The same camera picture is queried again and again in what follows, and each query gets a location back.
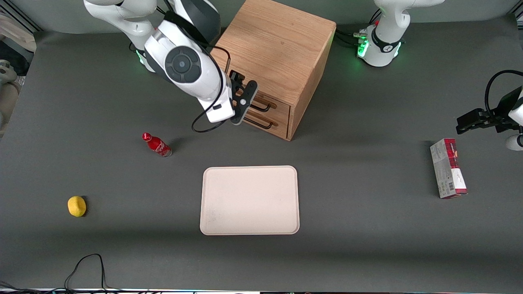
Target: coca-cola bottle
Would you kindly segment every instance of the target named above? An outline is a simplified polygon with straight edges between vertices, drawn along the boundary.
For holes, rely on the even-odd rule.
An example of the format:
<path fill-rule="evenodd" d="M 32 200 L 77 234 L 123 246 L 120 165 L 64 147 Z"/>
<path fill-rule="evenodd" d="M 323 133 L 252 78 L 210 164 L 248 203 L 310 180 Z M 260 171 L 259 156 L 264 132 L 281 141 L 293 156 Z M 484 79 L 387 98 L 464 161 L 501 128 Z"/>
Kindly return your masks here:
<path fill-rule="evenodd" d="M 153 137 L 149 133 L 143 133 L 142 139 L 147 142 L 152 151 L 158 153 L 161 157 L 167 158 L 173 153 L 170 147 L 158 137 Z"/>

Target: bottle label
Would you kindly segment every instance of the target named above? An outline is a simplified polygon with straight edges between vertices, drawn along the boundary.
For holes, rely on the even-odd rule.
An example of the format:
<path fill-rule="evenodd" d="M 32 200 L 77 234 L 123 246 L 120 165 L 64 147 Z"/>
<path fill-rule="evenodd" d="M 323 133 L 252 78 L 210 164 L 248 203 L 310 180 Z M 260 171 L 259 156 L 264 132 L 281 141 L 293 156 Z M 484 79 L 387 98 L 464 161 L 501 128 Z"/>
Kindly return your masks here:
<path fill-rule="evenodd" d="M 165 145 L 165 143 L 163 141 L 161 141 L 160 145 L 158 145 L 158 147 L 156 147 L 155 152 L 158 153 L 162 157 L 166 157 L 166 156 L 170 155 L 171 150 L 170 150 L 169 146 Z"/>

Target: drawer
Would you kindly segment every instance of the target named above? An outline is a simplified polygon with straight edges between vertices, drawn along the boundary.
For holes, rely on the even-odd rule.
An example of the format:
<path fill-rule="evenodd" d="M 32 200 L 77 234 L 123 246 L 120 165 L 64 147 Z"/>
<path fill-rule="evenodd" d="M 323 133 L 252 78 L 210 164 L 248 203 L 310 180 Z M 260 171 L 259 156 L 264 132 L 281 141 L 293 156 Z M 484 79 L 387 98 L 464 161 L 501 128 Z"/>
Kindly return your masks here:
<path fill-rule="evenodd" d="M 254 97 L 252 105 L 256 108 L 250 107 L 245 118 L 253 122 L 245 122 L 280 138 L 287 138 L 290 106 L 260 92 Z"/>

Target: gray tabletop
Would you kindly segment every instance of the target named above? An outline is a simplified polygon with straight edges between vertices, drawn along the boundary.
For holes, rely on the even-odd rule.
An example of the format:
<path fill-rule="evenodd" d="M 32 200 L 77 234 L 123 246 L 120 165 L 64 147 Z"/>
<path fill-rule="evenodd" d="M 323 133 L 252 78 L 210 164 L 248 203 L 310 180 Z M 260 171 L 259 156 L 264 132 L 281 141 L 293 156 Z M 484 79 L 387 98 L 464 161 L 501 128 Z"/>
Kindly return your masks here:
<path fill-rule="evenodd" d="M 147 72 L 123 34 L 40 37 L 0 143 L 1 280 L 59 287 L 96 252 L 119 288 L 523 292 L 523 153 L 509 134 L 455 131 L 494 73 L 522 68 L 513 17 L 413 24 L 382 69 L 335 42 L 292 142 L 248 125 L 192 133 L 196 99 Z M 493 103 L 519 85 L 500 77 Z M 448 137 L 470 193 L 440 200 L 428 146 Z M 205 169 L 249 165 L 296 167 L 297 234 L 200 233 Z M 87 217 L 69 215 L 73 195 Z M 86 260 L 72 286 L 99 279 Z"/>

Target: wooden drawer cabinet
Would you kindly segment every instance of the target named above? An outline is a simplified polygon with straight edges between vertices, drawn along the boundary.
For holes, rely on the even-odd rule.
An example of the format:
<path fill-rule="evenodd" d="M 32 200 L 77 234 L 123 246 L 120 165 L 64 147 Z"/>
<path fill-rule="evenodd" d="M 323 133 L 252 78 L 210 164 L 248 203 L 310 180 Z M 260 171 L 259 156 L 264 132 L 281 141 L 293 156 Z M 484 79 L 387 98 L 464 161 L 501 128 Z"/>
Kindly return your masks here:
<path fill-rule="evenodd" d="M 323 76 L 335 30 L 330 20 L 271 0 L 245 1 L 217 43 L 230 52 L 230 69 L 258 83 L 244 122 L 292 139 Z M 225 68 L 226 54 L 211 54 Z"/>

